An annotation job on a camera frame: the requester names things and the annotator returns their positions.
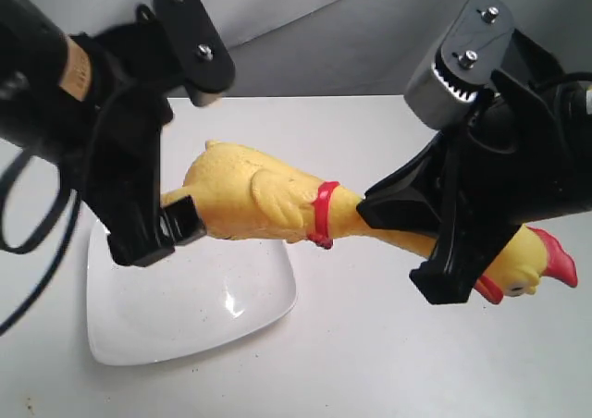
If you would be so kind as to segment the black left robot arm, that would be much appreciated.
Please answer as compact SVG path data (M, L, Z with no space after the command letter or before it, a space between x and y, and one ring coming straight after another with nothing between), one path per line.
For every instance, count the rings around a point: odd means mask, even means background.
M20 148L1 193L33 157L54 165L59 182L12 253L37 248L70 196L107 228L117 264L152 264L204 234L188 197L161 199L161 134L173 118L170 91L182 87L202 106L232 82L225 55L222 69L197 58L215 33L201 0L153 0L132 22L95 35L64 32L31 0L1 0L1 136Z

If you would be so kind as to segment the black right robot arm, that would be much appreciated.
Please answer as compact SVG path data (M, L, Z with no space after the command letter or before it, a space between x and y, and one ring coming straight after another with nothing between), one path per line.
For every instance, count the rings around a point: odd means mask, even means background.
M517 30L448 34L427 60L405 100L435 137L358 213L429 239L410 278L432 304L498 303L542 277L575 286L573 259L534 223L591 208L590 75Z

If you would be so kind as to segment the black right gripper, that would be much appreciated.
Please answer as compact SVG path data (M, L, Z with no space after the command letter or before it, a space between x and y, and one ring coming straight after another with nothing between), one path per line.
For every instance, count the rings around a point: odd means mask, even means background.
M591 75L514 29L460 123L369 188L372 229L438 231L410 279L432 305L466 303L517 224L591 207Z

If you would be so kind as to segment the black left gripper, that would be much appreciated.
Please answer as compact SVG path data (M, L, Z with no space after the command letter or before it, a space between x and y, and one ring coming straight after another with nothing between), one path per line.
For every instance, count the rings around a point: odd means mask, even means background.
M68 140L61 177L108 230L116 264L147 267L206 235L190 195L160 207L165 92L174 58L164 25L146 4L132 21L94 35L60 34L59 91Z

